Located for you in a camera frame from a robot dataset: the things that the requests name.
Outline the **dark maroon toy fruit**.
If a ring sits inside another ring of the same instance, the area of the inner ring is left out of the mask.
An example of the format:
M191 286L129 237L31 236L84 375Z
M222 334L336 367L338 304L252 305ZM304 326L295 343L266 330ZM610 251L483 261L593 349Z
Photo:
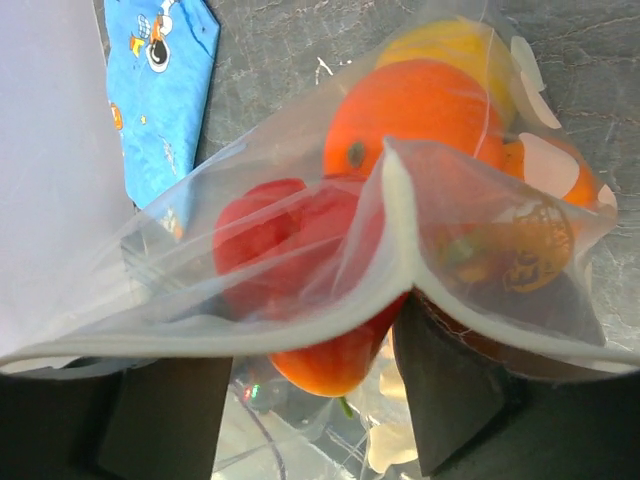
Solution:
M602 347L606 340L584 289L568 273L576 223L547 196L505 205L421 202L421 247L449 296L420 297L454 336L497 361L507 343L482 334L532 332L543 343L561 339Z

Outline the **clear dotted zip top bag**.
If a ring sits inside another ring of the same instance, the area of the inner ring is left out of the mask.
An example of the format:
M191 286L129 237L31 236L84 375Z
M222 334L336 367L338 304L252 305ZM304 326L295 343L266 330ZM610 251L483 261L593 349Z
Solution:
M421 247L421 202L510 205L547 196L576 223L568 273L606 343L493 324L482 334L545 356L639 368L639 5L635 1L225 1L191 173L139 209L125 190L106 89L109 40L93 1L1 5L1 376L83 358L232 361L208 479L403 479L418 465L393 329L414 291L447 298ZM276 259L218 274L221 211L284 178L318 189L332 117L405 32L456 17L492 27L515 66L521 133L574 146L599 183L569 204L452 147L388 136L344 250L383 211L360 280L288 321L238 318L226 289ZM308 393L273 353L343 335L408 298L369 373L343 397Z

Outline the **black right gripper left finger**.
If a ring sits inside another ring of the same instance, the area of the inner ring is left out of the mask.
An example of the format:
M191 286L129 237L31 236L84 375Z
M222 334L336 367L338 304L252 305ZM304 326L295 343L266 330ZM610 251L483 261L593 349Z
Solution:
M4 479L208 479L232 361L83 358L1 376Z

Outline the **red yellow toy pepper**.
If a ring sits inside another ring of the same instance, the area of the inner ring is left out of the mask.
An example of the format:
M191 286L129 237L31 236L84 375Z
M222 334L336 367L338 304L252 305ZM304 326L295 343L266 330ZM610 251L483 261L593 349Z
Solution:
M377 211L366 220L354 253L338 261L363 185L360 177L334 176L313 189L299 178L284 178L262 183L230 202L216 220L212 238L218 274L278 261L224 291L231 312L238 318L262 314L288 321L349 291L368 266L384 218L383 211ZM302 390L343 397L369 373L407 298L402 293L367 322L334 339L273 353L269 359Z

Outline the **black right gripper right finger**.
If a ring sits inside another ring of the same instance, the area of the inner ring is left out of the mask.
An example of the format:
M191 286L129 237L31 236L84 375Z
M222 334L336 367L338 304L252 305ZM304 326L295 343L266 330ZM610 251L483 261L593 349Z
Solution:
M638 477L637 365L497 342L420 291L393 338L424 477Z

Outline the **green yellow toy mango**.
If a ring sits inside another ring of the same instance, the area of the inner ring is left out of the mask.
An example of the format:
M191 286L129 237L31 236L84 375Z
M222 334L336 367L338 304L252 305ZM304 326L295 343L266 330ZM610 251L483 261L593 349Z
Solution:
M510 93L515 66L492 27L460 16L424 24L389 43L378 56L376 66L423 58L452 65L475 79L488 91L504 125L511 125L516 115Z

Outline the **orange toy fruit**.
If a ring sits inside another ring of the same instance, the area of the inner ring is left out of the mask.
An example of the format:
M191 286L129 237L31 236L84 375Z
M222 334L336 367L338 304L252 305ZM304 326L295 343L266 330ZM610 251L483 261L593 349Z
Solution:
M391 63L359 80L338 106L323 173L368 176L388 136L435 141L500 169L504 131L488 92L461 69L428 59Z

